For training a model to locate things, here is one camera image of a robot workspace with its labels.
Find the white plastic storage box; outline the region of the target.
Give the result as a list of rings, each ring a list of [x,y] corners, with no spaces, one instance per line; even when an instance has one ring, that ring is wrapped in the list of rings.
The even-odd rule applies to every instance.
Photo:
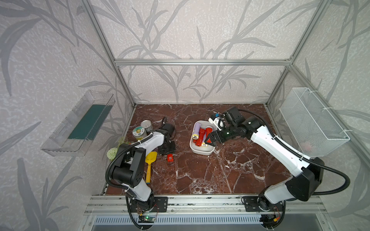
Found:
[[[207,135],[212,131],[216,131],[217,127],[209,121],[199,120],[194,124],[193,131],[189,146],[193,153],[198,155],[209,156],[215,150],[214,146],[211,146],[205,142]]]

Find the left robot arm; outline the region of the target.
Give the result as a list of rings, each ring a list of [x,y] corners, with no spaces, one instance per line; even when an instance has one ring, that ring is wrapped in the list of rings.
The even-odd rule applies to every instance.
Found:
[[[107,184],[124,189],[130,199],[153,204],[154,194],[143,178],[145,158],[155,149],[158,149],[161,155],[174,153],[175,142],[172,139],[174,133],[175,126],[165,123],[135,143],[120,145],[116,157],[106,170]]]

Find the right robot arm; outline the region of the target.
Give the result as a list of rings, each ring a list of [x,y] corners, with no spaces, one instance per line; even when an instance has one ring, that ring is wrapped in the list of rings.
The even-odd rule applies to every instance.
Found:
[[[265,188],[258,196],[261,210],[269,211],[275,204],[297,199],[308,201],[322,183],[323,164],[319,158],[311,159],[295,150],[275,135],[266,120],[256,113],[245,118],[243,109],[232,107],[222,114],[214,113],[209,122],[216,130],[208,134],[205,143],[216,146],[236,137],[246,138],[268,151],[291,174],[291,177],[278,184]]]

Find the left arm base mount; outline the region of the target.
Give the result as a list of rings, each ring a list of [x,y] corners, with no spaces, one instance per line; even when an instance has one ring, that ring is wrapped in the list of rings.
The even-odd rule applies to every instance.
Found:
[[[130,199],[129,208],[132,213],[144,213],[144,212],[167,212],[168,197],[165,196],[151,196],[146,202]]]

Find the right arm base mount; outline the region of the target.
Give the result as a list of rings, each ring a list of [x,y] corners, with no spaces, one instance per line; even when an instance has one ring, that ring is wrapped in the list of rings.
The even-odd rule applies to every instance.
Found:
[[[241,202],[246,212],[282,212],[285,209],[284,202],[270,203],[267,199],[258,196],[243,196]]]

